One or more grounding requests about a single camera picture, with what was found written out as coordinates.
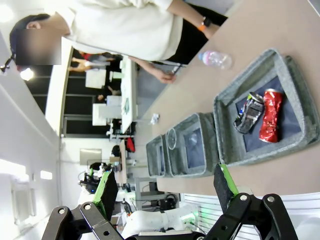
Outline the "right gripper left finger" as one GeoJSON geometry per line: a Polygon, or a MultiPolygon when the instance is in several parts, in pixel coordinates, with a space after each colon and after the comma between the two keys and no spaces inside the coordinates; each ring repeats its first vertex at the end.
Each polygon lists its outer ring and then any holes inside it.
{"type": "Polygon", "coordinates": [[[80,240],[92,233],[97,240],[118,240],[119,233],[111,224],[118,186],[113,171],[105,172],[92,201],[74,209],[57,206],[49,216],[43,240],[80,240]]]}

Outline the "person's left hand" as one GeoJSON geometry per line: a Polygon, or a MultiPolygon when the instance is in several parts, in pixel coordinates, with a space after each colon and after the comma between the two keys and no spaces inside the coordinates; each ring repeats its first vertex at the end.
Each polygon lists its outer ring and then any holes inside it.
{"type": "Polygon", "coordinates": [[[203,33],[206,36],[206,38],[209,40],[219,30],[219,28],[220,27],[218,25],[211,24],[210,26],[205,28],[203,33]]]}

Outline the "person's right hand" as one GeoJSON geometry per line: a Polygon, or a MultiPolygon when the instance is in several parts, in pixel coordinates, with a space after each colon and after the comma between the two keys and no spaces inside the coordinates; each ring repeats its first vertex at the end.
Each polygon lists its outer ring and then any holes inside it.
{"type": "Polygon", "coordinates": [[[176,80],[176,76],[172,72],[164,72],[161,69],[156,69],[154,76],[163,84],[171,84],[176,80]]]}

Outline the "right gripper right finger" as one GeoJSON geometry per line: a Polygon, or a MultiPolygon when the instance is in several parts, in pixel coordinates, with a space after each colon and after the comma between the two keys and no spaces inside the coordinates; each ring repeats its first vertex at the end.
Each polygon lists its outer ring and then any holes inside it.
{"type": "Polygon", "coordinates": [[[261,240],[297,240],[281,197],[271,193],[259,199],[239,192],[225,164],[214,168],[213,186],[223,214],[207,233],[208,240],[234,240],[243,225],[253,226],[261,240]]]}

